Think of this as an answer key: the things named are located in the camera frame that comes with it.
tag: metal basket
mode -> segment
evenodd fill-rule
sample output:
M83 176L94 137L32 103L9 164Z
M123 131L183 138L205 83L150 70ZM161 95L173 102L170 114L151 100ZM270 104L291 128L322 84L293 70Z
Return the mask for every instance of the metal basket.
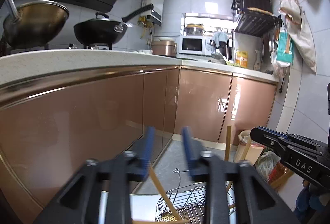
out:
M176 168L173 172L177 172L180 177L180 171ZM188 186L171 189L166 192L174 208L177 210L182 219L189 219L191 224L202 224L204 217L206 186L200 186L202 183L194 183ZM233 195L227 194L228 205L235 203ZM229 210L229 215L235 212L235 208ZM174 221L175 217L169 210L163 198L160 198L156 206L156 221Z

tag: black wok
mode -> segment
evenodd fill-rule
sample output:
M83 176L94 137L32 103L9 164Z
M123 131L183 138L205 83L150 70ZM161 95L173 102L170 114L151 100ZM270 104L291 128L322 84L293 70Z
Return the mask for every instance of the black wok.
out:
M123 17L122 22L110 20L106 13L96 12L96 18L78 23L73 27L75 36L85 47L92 44L107 44L112 49L112 45L120 41L126 33L127 25L125 23L140 13L151 9L153 9L152 4L141 7ZM97 18L98 15L102 15L104 18Z

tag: countertop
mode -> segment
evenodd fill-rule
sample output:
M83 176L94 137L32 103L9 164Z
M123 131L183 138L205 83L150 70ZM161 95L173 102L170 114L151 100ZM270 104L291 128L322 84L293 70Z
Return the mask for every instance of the countertop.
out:
M224 64L209 63L205 60L182 60L136 52L65 49L31 51L1 57L0 85L70 70L131 65L182 65L241 74L271 83L278 82L278 78L273 75Z

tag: glossy brown cabinet door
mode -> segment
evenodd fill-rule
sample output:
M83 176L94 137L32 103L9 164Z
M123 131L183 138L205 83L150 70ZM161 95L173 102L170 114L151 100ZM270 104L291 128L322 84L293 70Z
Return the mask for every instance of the glossy brown cabinet door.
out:
M166 78L163 148L174 133L175 115L178 103L179 69L168 70Z
M143 79L132 75L79 84L0 111L7 171L45 206L86 159L114 158L142 136ZM1 188L7 198L15 195L5 182ZM13 209L24 218L20 208Z
M143 92L143 126L144 133L148 126L155 128L151 163L155 161L162 150L164 108L166 92L166 71L144 75Z
M226 126L232 126L231 144L238 145L243 130L266 126L272 110L276 86L233 77L228 107L219 143L226 142Z
M192 136L216 142L219 138L231 76L200 71L180 71L175 133L190 126Z

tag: white microwave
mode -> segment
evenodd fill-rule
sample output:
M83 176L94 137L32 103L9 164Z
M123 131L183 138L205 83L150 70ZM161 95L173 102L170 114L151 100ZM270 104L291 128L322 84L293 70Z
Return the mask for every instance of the white microwave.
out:
M180 36L178 53L189 55L209 55L215 51L210 45L212 36Z

